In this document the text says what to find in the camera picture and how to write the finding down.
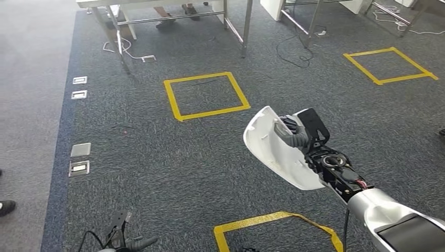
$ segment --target gray carpet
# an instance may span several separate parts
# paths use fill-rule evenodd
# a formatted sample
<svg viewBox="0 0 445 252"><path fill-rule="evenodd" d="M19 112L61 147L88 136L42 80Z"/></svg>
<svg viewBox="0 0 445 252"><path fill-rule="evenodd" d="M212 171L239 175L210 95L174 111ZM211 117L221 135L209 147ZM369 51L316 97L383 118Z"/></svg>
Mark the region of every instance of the gray carpet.
<svg viewBox="0 0 445 252"><path fill-rule="evenodd" d="M241 24L243 1L230 3L232 22ZM297 13L307 16L312 9L302 7ZM181 9L169 12L176 15ZM255 2L246 59L239 57L236 39L216 17L178 20L162 33L153 24L137 25L131 53L155 54L157 62L126 58L133 73L127 76L115 55L101 50L105 37L93 16L79 12L67 80L87 75L88 98L71 101L71 144L92 143L91 173L69 179L63 250L73 251L88 229L103 238L120 209L133 212L129 237L160 238L146 251L217 251L214 226L280 210L303 214L341 234L344 207L329 190L299 191L244 146L245 126L266 105L278 114L315 108L331 131L330 146L347 153L370 183L444 219L445 145L436 134L445 126L443 36L398 39L340 4L322 13L319 23L328 27L329 36L314 41L318 46L312 47L314 59L306 69L278 58L277 43L294 30L274 22ZM155 16L152 10L143 14ZM342 55L391 46L440 80L377 86ZM291 60L308 56L298 39L283 43L280 52ZM385 75L401 66L382 60L373 68ZM252 108L177 121L163 80L223 71L234 74ZM194 83L174 84L184 114L237 104L223 80ZM67 85L67 92L76 88ZM297 218L236 230L226 238L231 251L243 246L264 252L334 251L327 234ZM348 247L374 250L354 219ZM85 248L99 249L92 238Z"/></svg>

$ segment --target table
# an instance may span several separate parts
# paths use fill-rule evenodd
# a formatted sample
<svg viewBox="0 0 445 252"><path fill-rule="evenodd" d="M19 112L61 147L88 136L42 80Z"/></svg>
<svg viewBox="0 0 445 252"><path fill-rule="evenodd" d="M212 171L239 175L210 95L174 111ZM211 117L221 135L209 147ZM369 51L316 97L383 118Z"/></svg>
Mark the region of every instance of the table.
<svg viewBox="0 0 445 252"><path fill-rule="evenodd" d="M215 0L214 4L216 4L217 8L220 11L214 12L206 12L206 13L198 13L195 15L183 15L183 16L174 16L174 17L160 17L160 18L148 18L148 19L139 19L139 20L126 20L124 22L118 22L114 15L110 15L111 20L113 21L113 25L116 28L116 36L118 38L118 44L116 45L112 36L107 32L107 27L105 25L105 21L99 13L98 7L104 6L109 13L112 13L111 5L125 5L125 4L143 4L147 3L152 6L165 6L165 5L181 5L185 3L197 2L198 0L76 0L76 3L81 8L91 8L98 23L102 27L103 31L107 35L108 40L110 41L113 50L119 53L116 53L118 59L124 68L127 74L130 73L128 66L126 65L123 55L122 55L122 41L120 35L120 26L121 25L133 25L140 23L149 23L149 22L158 22L167 19L180 19L180 18L190 18L190 17L202 17L202 16L213 16L219 15L218 18L224 25L224 29L230 29L238 41L241 43L241 57L245 58L247 53L247 42L249 38L249 28L250 28L250 17L252 14L252 5L253 0L247 0L247 9L246 9L246 18L244 23L244 33L241 36L240 33L233 26L232 22L228 18L227 13L227 0Z"/></svg>

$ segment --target yellow tape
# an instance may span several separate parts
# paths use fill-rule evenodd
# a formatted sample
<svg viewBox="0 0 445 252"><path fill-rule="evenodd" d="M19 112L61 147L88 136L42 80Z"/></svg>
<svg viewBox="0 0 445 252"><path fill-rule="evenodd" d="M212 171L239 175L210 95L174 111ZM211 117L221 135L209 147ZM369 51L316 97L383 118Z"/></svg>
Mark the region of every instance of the yellow tape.
<svg viewBox="0 0 445 252"><path fill-rule="evenodd" d="M370 73L366 68L364 68L360 63L358 63L355 59L352 57L354 56L362 56L362 55L369 55L369 54L378 54L378 53L384 53L388 51L393 51L397 53L399 56L401 56L404 60L409 62L411 65L415 66L417 69L419 69L422 73L416 74L416 75L407 75L407 76L401 76L401 77L395 77L395 78L389 78L384 80L377 79L372 73ZM386 49L380 49L380 50L374 50L374 51L364 51L364 52L357 52L355 54L343 54L352 64L354 64L360 71L362 71L366 76L368 76L375 84L377 85L383 85L384 83L390 83L394 81L401 81L401 80L410 80L410 79L416 79L421 77L431 77L434 80L438 80L439 78L435 76L433 73L427 71L425 68L421 67L419 64L417 64L414 60L410 59L408 56L403 54L403 52L399 51L395 47L390 47Z"/></svg>
<svg viewBox="0 0 445 252"><path fill-rule="evenodd" d="M272 214L261 215L261 216L257 216L257 217L253 217L253 218L249 218L249 219L243 219L243 220L239 220L236 222L231 222L231 223L226 223L226 224L216 226L214 228L213 232L215 234L215 240L218 245L219 251L220 252L230 252L229 246L227 245L227 241L224 236L224 232L237 230L237 229L244 228L244 227L250 227L253 225L258 225L258 224L262 224L262 223L266 223L266 222L276 221L277 219L282 219L282 218L286 218L286 217L290 217L290 216L302 218L304 221L306 221L306 222L320 228L321 230L325 231L326 233L330 234L331 242L334 245L337 252L343 251L343 244L333 229L328 228L326 226L322 226L316 222L313 222L301 214L293 214L293 213L288 213L288 212L276 212L276 213L272 213Z"/></svg>
<svg viewBox="0 0 445 252"><path fill-rule="evenodd" d="M374 50L374 51L356 52L354 54L348 54L348 55L351 57L354 57L354 56L362 56L362 55L369 55L369 54L385 53L387 51L392 51L392 50L393 50L393 47L390 47L390 48Z"/></svg>
<svg viewBox="0 0 445 252"><path fill-rule="evenodd" d="M183 121L181 113L179 112L178 103L176 103L175 95L173 94L172 84L168 80L164 80L165 91L167 92L170 106L172 107L173 116L179 121Z"/></svg>
<svg viewBox="0 0 445 252"><path fill-rule="evenodd" d="M237 94L238 98L241 101L241 106L225 108L225 109L218 109L218 110L213 110L213 111L206 111L206 112L195 113L195 114L181 115L181 112L179 111L178 103L176 102L176 98L173 93L172 83L213 78L213 77L219 77L219 76L227 76L227 78L230 81L230 84L232 85L232 87L235 90L235 93ZM239 87L238 83L236 82L236 80L231 72L219 72L219 73L211 73L208 75L199 75L199 76L185 77L185 78L179 78L179 79L164 80L164 86L165 86L165 91L167 92L170 106L172 107L173 116L181 122L184 120L187 120L187 119L208 117L208 116L214 116L217 114L223 114L223 113L240 111L240 110L244 110L244 109L250 109L249 102L247 101L246 97L242 93L241 88Z"/></svg>
<svg viewBox="0 0 445 252"><path fill-rule="evenodd" d="M417 69L419 69L420 71L422 71L424 74L426 74L427 76L433 78L434 80L438 80L439 78L437 76L435 76L433 73L427 71L425 68L423 68L421 65L417 64L414 60L410 59L408 56L406 56L403 52L399 51L397 48L395 47L391 47L391 49L397 53L399 56L401 56L403 59L405 59L407 62L411 63L411 65L417 67Z"/></svg>
<svg viewBox="0 0 445 252"><path fill-rule="evenodd" d="M358 63L355 59L351 57L351 54L343 54L352 64L354 64L360 71L362 71L364 74L366 74L367 77L369 77L375 84L377 85L383 85L372 73L370 73L366 68L364 68L360 63Z"/></svg>
<svg viewBox="0 0 445 252"><path fill-rule="evenodd" d="M429 75L427 75L425 73L419 73L416 75L406 75L406 76L401 76L401 77L384 79L384 80L380 80L380 82L381 83L390 83L390 82L394 82L394 81L410 80L410 79L416 79L416 78L421 78L421 77L429 77Z"/></svg>

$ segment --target person's leg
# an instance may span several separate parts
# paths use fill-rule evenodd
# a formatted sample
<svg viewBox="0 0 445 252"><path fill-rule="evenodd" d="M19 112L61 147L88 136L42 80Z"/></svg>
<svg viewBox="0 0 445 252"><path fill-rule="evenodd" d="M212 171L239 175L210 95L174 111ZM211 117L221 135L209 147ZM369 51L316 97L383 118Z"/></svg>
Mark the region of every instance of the person's leg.
<svg viewBox="0 0 445 252"><path fill-rule="evenodd" d="M164 9L164 7L154 7L155 11L161 16L161 17L171 17L170 13L167 13ZM162 20L159 23L157 23L156 28L163 29L168 26L171 26L175 19L168 19L168 20Z"/></svg>
<svg viewBox="0 0 445 252"><path fill-rule="evenodd" d="M3 217L15 209L15 201L0 201L0 217Z"/></svg>
<svg viewBox="0 0 445 252"><path fill-rule="evenodd" d="M198 14L198 12L195 10L195 7L193 7L193 4L183 4L182 9L185 11L185 15L193 15ZM200 17L191 17L193 21L198 21Z"/></svg>

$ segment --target shoe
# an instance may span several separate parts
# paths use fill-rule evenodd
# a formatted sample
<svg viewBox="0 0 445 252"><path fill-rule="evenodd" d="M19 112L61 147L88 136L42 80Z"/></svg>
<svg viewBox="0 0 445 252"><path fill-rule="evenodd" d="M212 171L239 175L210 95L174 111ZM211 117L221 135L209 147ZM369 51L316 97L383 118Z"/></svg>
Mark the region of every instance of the shoe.
<svg viewBox="0 0 445 252"><path fill-rule="evenodd" d="M185 11L185 15L194 15L198 14L198 12L195 10L195 7L187 7L187 5L183 4L181 5L182 9ZM201 17L191 17L190 19L193 21L199 21Z"/></svg>
<svg viewBox="0 0 445 252"><path fill-rule="evenodd" d="M156 28L157 29L165 29L167 27L170 27L176 19L167 19L167 20L162 20L159 23L156 24Z"/></svg>
<svg viewBox="0 0 445 252"><path fill-rule="evenodd" d="M0 201L0 217L5 216L15 209L15 201Z"/></svg>

